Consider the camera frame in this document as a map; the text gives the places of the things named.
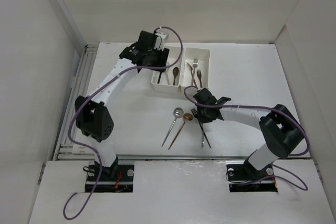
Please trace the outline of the black handled fork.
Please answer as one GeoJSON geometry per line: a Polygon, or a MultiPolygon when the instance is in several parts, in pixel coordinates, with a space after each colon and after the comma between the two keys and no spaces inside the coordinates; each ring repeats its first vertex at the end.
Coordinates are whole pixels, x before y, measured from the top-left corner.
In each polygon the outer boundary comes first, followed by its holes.
{"type": "MultiPolygon", "coordinates": [[[[200,126],[200,128],[201,128],[201,122],[200,122],[200,120],[199,120],[197,110],[196,110],[195,108],[192,108],[192,109],[191,109],[191,113],[192,113],[192,115],[196,118],[196,120],[197,120],[197,122],[198,122],[198,124],[199,124],[199,126],[200,126]]],[[[207,143],[208,147],[209,147],[209,148],[212,148],[212,146],[211,146],[211,144],[210,144],[210,142],[209,142],[209,139],[208,139],[208,137],[207,137],[207,135],[206,135],[206,133],[205,133],[205,130],[204,130],[204,137],[205,137],[204,145],[205,145],[205,143],[207,143]]]]}

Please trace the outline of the copper metal spoon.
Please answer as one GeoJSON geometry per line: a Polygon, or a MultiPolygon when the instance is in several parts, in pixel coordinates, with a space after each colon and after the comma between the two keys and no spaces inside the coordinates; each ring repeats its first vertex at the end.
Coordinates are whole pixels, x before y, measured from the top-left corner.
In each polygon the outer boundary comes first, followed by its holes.
{"type": "Polygon", "coordinates": [[[187,122],[192,121],[193,118],[194,118],[193,115],[190,114],[190,113],[185,113],[185,114],[183,115],[183,123],[182,123],[181,127],[179,128],[177,134],[175,135],[173,141],[171,142],[171,144],[170,144],[168,150],[170,150],[170,149],[172,148],[173,144],[175,143],[175,141],[176,141],[177,138],[179,137],[179,135],[180,135],[180,133],[181,133],[181,131],[182,131],[184,125],[185,125],[187,122]]]}

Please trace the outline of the silver metal fork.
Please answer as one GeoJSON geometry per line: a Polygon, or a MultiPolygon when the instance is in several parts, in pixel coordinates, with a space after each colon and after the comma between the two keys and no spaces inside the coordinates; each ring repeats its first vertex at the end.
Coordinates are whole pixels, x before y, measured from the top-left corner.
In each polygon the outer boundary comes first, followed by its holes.
{"type": "Polygon", "coordinates": [[[204,148],[204,142],[205,142],[203,124],[201,124],[201,130],[202,130],[202,136],[201,136],[201,148],[203,149],[203,148],[204,148]]]}

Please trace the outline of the silver slotted spoon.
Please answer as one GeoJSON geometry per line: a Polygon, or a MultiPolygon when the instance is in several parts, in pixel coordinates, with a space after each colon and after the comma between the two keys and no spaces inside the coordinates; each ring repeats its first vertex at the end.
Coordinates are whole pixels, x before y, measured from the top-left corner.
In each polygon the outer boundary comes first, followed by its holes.
{"type": "Polygon", "coordinates": [[[164,144],[165,144],[168,136],[170,135],[170,133],[171,133],[171,131],[172,131],[172,129],[173,129],[173,127],[174,127],[177,119],[181,118],[183,116],[183,114],[184,114],[184,111],[183,111],[182,108],[178,107],[178,108],[174,109],[174,111],[173,111],[174,120],[173,120],[173,122],[172,122],[172,124],[171,124],[171,126],[170,126],[170,128],[169,128],[169,130],[168,130],[168,132],[167,132],[167,134],[166,134],[166,136],[164,138],[164,140],[163,140],[163,143],[161,145],[162,147],[164,146],[164,144]]]}

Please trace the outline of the beige plastic spoon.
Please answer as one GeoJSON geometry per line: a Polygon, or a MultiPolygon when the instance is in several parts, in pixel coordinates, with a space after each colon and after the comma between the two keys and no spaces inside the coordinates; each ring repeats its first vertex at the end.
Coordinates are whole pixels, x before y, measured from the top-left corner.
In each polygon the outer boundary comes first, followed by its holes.
{"type": "Polygon", "coordinates": [[[165,73],[165,76],[166,76],[167,85],[171,85],[171,84],[170,84],[170,77],[169,77],[169,69],[170,69],[170,68],[168,67],[169,65],[170,65],[170,63],[167,61],[167,62],[166,62],[166,69],[165,69],[165,72],[164,72],[164,73],[165,73]]]}

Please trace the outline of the brown wooden spoon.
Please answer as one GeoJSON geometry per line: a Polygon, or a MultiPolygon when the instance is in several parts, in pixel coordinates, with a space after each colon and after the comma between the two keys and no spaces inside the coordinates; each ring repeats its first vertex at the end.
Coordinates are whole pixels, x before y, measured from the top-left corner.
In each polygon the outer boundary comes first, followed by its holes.
{"type": "Polygon", "coordinates": [[[174,67],[173,69],[173,85],[176,84],[176,78],[179,75],[179,68],[178,67],[174,67]]]}

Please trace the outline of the dark wooden fork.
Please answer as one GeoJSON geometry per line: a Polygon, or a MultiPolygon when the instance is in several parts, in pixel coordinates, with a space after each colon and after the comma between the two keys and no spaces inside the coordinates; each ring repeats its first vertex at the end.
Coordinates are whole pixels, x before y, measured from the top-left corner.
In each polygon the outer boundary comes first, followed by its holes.
{"type": "Polygon", "coordinates": [[[198,80],[199,80],[199,82],[200,82],[200,85],[199,85],[199,86],[202,88],[202,87],[203,87],[203,84],[202,84],[202,72],[201,72],[201,70],[200,70],[200,69],[197,69],[196,74],[197,74],[198,80]]]}

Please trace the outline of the copper metal fork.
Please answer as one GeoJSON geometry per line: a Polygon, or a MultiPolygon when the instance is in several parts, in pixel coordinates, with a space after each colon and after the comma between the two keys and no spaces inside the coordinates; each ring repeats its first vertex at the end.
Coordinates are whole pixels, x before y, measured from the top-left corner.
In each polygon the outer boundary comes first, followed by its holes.
{"type": "Polygon", "coordinates": [[[190,74],[191,74],[191,78],[192,78],[192,85],[197,87],[196,81],[195,81],[194,76],[193,76],[193,67],[188,62],[186,62],[186,64],[188,65],[189,70],[190,70],[190,74]]]}

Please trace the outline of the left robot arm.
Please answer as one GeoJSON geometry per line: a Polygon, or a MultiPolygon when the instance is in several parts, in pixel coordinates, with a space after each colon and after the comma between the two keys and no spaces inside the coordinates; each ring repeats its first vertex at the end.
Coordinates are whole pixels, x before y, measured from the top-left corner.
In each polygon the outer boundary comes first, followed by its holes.
{"type": "Polygon", "coordinates": [[[158,30],[140,32],[138,41],[121,51],[115,66],[98,87],[75,100],[76,127],[89,139],[87,147],[96,154],[96,165],[106,173],[111,173],[118,163],[109,139],[114,128],[112,104],[141,69],[165,70],[169,55],[165,47],[167,38],[167,33],[158,30]]]}

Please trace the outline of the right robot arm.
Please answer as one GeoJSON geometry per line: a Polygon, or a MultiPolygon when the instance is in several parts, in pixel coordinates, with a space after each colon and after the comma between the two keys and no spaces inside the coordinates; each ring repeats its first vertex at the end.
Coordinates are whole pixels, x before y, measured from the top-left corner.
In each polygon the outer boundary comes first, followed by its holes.
{"type": "Polygon", "coordinates": [[[217,119],[251,126],[262,132],[265,143],[250,154],[240,166],[246,180],[262,178],[262,171],[280,158],[287,158],[306,134],[290,111],[282,104],[273,108],[238,105],[230,98],[215,98],[207,88],[193,95],[201,123],[217,119]]]}

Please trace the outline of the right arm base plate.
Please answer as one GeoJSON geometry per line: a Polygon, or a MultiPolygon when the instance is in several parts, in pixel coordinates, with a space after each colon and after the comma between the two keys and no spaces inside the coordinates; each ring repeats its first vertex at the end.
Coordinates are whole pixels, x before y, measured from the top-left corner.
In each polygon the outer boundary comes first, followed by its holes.
{"type": "Polygon", "coordinates": [[[277,193],[278,189],[273,175],[274,170],[271,164],[268,164],[262,170],[255,170],[242,162],[226,164],[225,177],[229,182],[231,193],[277,193]]]}

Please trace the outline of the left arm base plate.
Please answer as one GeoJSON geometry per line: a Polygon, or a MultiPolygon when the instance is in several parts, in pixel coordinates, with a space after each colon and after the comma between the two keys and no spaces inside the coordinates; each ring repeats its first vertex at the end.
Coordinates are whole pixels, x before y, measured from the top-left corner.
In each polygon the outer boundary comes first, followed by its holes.
{"type": "MultiPolygon", "coordinates": [[[[82,169],[87,173],[85,192],[93,189],[99,174],[99,164],[94,162],[82,169]]],[[[133,164],[117,164],[112,170],[103,168],[94,193],[132,193],[134,179],[133,164]]]]}

